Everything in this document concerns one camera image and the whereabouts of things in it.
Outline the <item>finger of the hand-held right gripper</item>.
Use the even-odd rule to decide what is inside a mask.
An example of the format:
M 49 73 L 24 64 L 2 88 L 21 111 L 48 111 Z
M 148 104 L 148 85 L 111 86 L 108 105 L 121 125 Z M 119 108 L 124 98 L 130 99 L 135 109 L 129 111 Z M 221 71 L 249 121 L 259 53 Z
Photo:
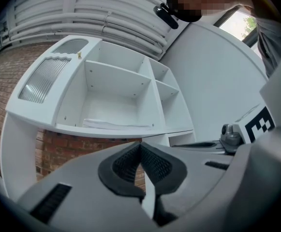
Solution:
M 226 151 L 222 143 L 217 141 L 205 141 L 190 144 L 173 145 L 173 148 L 182 148 L 189 151 L 203 152 L 218 155 L 232 155 L 232 152 Z

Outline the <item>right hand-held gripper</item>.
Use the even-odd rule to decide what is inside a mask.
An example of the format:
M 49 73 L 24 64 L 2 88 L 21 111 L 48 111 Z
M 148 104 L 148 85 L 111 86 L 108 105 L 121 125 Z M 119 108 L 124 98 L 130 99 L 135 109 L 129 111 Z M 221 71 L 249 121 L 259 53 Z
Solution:
M 235 153 L 240 145 L 281 127 L 281 61 L 270 79 L 260 90 L 261 103 L 240 119 L 222 127 L 220 143 L 225 152 Z

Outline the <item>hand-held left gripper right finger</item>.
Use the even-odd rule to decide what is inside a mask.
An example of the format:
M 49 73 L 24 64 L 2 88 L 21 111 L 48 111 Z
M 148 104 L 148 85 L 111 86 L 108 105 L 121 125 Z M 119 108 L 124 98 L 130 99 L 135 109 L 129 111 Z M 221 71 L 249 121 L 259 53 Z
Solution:
M 141 227 L 222 227 L 228 203 L 216 191 L 232 156 L 140 145 L 141 165 L 153 183 L 153 214 Z

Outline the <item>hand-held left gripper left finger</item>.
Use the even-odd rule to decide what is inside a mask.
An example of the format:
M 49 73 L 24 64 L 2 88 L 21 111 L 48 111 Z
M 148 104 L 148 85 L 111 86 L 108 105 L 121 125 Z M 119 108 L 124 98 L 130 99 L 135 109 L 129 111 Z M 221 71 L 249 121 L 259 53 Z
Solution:
M 114 194 L 98 176 L 99 164 L 127 143 L 72 159 L 32 185 L 17 201 L 37 219 L 40 231 L 151 232 L 155 223 L 137 197 Z

